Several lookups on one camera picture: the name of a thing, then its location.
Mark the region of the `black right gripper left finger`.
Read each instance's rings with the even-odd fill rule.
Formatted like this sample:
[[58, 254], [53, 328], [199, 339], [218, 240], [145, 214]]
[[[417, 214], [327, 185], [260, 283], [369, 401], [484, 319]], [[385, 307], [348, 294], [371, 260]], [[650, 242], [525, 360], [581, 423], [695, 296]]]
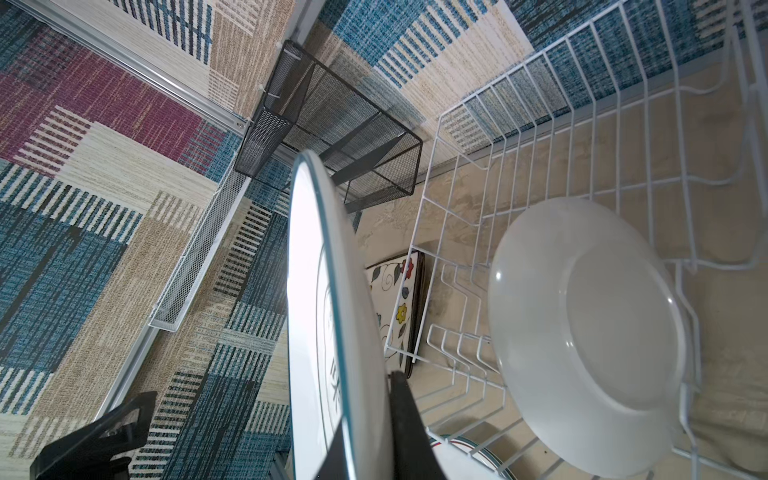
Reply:
[[347, 480], [348, 469], [344, 444], [343, 423], [339, 422], [333, 440], [327, 451], [315, 480]]

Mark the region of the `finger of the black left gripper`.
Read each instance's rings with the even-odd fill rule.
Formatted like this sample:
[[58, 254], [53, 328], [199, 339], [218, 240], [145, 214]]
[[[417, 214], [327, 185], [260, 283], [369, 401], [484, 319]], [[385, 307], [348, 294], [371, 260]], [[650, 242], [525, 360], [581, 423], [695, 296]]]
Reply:
[[45, 446], [30, 467], [32, 479], [128, 479], [131, 459], [143, 447], [157, 393], [143, 392], [94, 422]]

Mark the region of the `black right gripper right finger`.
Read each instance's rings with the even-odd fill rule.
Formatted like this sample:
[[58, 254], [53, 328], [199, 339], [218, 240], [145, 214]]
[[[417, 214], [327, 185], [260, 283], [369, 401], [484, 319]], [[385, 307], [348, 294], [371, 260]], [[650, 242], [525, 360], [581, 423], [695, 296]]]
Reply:
[[389, 375], [389, 382], [394, 478], [445, 480], [446, 477], [433, 454], [406, 375], [401, 371], [394, 371]]

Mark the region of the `white round plate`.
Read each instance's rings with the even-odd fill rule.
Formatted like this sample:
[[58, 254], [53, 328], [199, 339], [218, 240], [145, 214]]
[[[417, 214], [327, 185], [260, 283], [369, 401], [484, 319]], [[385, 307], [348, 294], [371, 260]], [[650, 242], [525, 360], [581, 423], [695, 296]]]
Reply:
[[295, 159], [288, 235], [294, 475], [315, 479], [339, 422], [348, 479], [391, 479], [393, 435], [379, 326], [355, 232], [319, 156]]
[[540, 202], [503, 235], [487, 298], [505, 385], [551, 451], [606, 478], [671, 451], [688, 341], [671, 277], [636, 229], [585, 199]]
[[430, 440], [434, 454], [447, 479], [514, 479], [509, 469], [498, 470], [502, 462], [488, 449], [475, 451], [477, 444], [464, 437], [456, 437], [447, 445]]

